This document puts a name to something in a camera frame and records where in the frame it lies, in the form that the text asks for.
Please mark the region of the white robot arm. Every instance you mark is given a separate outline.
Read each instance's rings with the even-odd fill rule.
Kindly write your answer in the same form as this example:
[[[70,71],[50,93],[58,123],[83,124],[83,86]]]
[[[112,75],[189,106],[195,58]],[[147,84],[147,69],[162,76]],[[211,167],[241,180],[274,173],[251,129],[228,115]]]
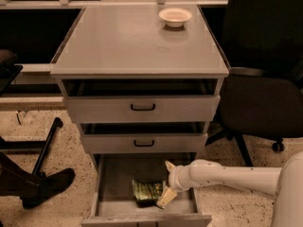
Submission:
[[[222,166],[204,159],[186,166],[169,161],[165,165],[169,184],[157,201],[160,208],[190,188],[221,184],[272,199],[271,227],[303,227],[303,152],[283,167]]]

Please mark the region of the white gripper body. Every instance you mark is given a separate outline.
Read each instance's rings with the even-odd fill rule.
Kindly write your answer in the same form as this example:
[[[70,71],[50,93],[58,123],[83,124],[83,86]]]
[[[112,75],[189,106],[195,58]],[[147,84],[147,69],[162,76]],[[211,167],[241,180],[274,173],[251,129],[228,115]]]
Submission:
[[[188,191],[191,188],[190,166],[170,166],[169,186],[176,192]]]

